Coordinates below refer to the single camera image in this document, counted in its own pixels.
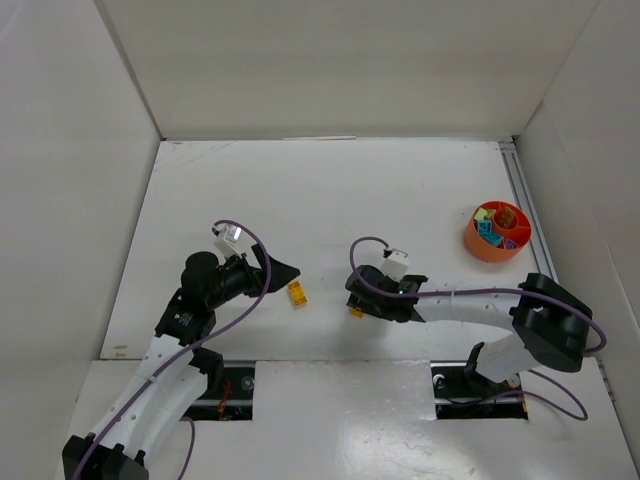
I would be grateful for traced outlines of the orange divided round container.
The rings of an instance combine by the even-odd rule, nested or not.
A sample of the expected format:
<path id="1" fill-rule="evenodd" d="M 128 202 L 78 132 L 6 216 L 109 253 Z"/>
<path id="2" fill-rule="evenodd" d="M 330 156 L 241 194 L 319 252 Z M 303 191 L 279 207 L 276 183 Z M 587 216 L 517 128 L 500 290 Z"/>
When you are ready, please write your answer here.
<path id="1" fill-rule="evenodd" d="M 494 220 L 494 216 L 490 219 L 493 223 L 493 233 L 500 234 L 503 241 L 507 238 L 518 243 L 520 248 L 517 250 L 506 250 L 503 243 L 499 247 L 494 247 L 487 243 L 476 229 L 474 215 L 478 208 L 500 210 L 504 207 L 510 207 L 517 213 L 517 222 L 512 229 L 503 229 L 499 227 Z M 493 200 L 480 204 L 471 215 L 464 233 L 463 243 L 467 251 L 479 260 L 486 263 L 505 263 L 518 255 L 529 243 L 532 238 L 532 225 L 529 218 L 518 207 L 505 201 Z"/>

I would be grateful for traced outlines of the yellow long lego brick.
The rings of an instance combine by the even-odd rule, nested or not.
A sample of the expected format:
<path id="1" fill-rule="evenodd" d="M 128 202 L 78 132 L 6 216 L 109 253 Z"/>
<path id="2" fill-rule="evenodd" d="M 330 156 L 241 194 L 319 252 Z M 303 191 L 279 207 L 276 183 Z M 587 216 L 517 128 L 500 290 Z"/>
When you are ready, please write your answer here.
<path id="1" fill-rule="evenodd" d="M 295 308 L 303 307 L 308 303 L 307 296 L 299 281 L 288 285 L 288 293 Z"/>

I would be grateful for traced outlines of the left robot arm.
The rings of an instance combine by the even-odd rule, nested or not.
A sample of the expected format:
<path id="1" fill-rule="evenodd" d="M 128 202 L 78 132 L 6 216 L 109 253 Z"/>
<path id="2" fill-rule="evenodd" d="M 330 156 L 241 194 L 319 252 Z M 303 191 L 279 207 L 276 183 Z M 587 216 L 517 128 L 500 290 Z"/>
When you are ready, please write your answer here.
<path id="1" fill-rule="evenodd" d="M 109 411 L 62 450 L 67 479 L 146 479 L 160 445 L 194 401 L 224 377 L 220 353 L 205 348 L 217 308 L 238 296 L 260 302 L 300 275 L 298 268 L 251 248 L 258 264 L 234 253 L 190 255 L 134 376 Z"/>

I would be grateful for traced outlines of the pale green small lego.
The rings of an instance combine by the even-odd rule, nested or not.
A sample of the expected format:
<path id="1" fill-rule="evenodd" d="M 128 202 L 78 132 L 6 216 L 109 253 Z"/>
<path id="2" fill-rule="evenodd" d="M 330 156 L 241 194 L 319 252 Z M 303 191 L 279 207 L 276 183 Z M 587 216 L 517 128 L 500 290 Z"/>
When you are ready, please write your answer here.
<path id="1" fill-rule="evenodd" d="M 478 208 L 474 215 L 475 221 L 483 221 L 487 215 L 487 211 L 484 208 Z"/>

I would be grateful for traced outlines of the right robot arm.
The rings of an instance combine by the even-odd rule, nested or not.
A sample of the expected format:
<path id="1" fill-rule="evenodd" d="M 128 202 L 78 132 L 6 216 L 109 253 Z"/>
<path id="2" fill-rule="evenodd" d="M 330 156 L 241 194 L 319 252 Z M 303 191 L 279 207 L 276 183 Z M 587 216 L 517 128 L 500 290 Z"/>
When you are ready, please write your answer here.
<path id="1" fill-rule="evenodd" d="M 481 341 L 467 366 L 499 383 L 536 366 L 581 370 L 593 313 L 586 304 L 541 273 L 530 273 L 517 288 L 420 292 L 424 275 L 396 281 L 371 265 L 351 273 L 347 305 L 397 323 L 456 321 L 503 329 L 496 341 Z"/>

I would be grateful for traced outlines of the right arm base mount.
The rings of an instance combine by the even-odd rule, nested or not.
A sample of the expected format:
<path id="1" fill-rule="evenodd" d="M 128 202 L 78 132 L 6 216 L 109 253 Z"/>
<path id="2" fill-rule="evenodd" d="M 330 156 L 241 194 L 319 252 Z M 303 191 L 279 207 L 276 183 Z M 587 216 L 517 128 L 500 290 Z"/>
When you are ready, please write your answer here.
<path id="1" fill-rule="evenodd" d="M 476 372 L 483 342 L 476 344 L 466 361 L 435 361 L 430 364 L 435 413 L 438 420 L 527 420 L 526 402 L 516 386 L 496 383 Z"/>

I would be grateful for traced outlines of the brown long lego brick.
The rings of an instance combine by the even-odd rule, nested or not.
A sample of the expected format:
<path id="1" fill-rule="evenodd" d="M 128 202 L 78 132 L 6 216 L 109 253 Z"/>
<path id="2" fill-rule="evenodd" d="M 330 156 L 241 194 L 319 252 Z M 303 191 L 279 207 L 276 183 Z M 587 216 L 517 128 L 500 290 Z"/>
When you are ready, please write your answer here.
<path id="1" fill-rule="evenodd" d="M 512 229 L 517 222 L 517 213 L 510 207 L 497 210 L 494 215 L 495 223 L 503 229 Z"/>

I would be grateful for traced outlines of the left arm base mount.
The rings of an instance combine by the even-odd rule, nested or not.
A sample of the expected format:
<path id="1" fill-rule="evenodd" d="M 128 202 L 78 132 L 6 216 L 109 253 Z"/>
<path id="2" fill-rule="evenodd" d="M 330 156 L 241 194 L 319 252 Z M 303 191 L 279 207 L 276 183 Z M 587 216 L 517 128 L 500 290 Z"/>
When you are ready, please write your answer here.
<path id="1" fill-rule="evenodd" d="M 204 375 L 206 389 L 188 406 L 183 417 L 212 422 L 253 418 L 255 362 L 228 362 L 220 353 L 201 348 L 188 366 Z"/>

